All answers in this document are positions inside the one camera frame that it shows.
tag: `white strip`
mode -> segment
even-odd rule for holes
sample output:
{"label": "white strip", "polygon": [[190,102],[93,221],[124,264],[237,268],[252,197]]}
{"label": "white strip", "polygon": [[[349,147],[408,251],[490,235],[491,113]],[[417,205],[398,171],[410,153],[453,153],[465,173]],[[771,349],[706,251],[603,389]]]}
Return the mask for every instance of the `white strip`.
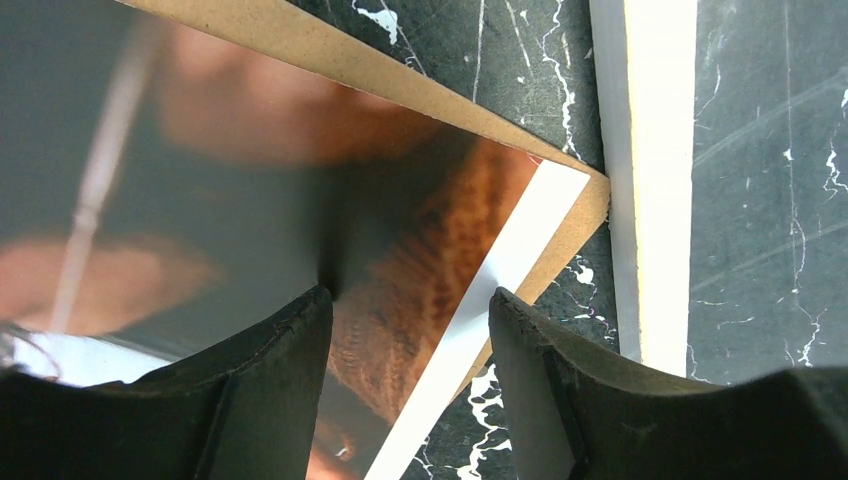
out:
{"label": "white strip", "polygon": [[[48,350],[59,366],[62,376],[59,383],[74,387],[89,387],[106,382],[132,383],[139,377],[164,367],[171,362],[146,353],[88,337],[38,333],[30,340]],[[56,375],[52,362],[37,348],[16,339],[15,363],[38,377]]]}
{"label": "white strip", "polygon": [[685,376],[697,0],[644,3],[589,2],[619,343]]}
{"label": "white strip", "polygon": [[489,338],[489,299],[495,288],[515,291],[571,210],[589,176],[544,161],[436,347],[365,480],[399,479],[418,452]]}

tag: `printed photo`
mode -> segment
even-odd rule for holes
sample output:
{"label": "printed photo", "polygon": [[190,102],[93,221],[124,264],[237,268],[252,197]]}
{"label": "printed photo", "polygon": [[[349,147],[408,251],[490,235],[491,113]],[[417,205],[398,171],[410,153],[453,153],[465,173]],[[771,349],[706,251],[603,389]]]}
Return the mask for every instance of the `printed photo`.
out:
{"label": "printed photo", "polygon": [[307,478],[363,478],[542,160],[113,1],[4,10],[0,361],[137,378],[323,283]]}

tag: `marble tile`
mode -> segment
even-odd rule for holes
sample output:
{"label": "marble tile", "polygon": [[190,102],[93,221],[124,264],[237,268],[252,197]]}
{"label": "marble tile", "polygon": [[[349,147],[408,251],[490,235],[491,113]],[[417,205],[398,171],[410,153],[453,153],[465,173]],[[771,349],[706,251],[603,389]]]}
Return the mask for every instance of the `marble tile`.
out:
{"label": "marble tile", "polygon": [[690,377],[844,365],[848,5],[699,9]]}

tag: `brown cardboard edge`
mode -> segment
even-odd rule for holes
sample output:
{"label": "brown cardboard edge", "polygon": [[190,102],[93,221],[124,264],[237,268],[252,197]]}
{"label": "brown cardboard edge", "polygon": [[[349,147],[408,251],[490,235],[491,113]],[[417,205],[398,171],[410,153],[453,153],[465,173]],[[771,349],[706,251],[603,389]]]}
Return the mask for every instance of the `brown cardboard edge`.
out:
{"label": "brown cardboard edge", "polygon": [[[284,0],[117,1],[588,174],[585,188],[516,292],[528,303],[536,301],[606,218],[610,187],[601,173]],[[491,353],[487,342],[459,391]]]}

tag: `black marble surface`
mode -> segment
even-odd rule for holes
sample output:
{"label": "black marble surface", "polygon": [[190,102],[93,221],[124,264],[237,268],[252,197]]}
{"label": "black marble surface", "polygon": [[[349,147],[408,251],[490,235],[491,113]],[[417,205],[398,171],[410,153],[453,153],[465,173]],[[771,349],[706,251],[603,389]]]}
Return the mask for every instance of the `black marble surface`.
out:
{"label": "black marble surface", "polygon": [[848,363],[848,4],[702,0],[689,376]]}
{"label": "black marble surface", "polygon": [[[588,0],[294,3],[603,171]],[[606,225],[536,305],[617,351]],[[515,478],[496,372],[448,408],[405,479]]]}

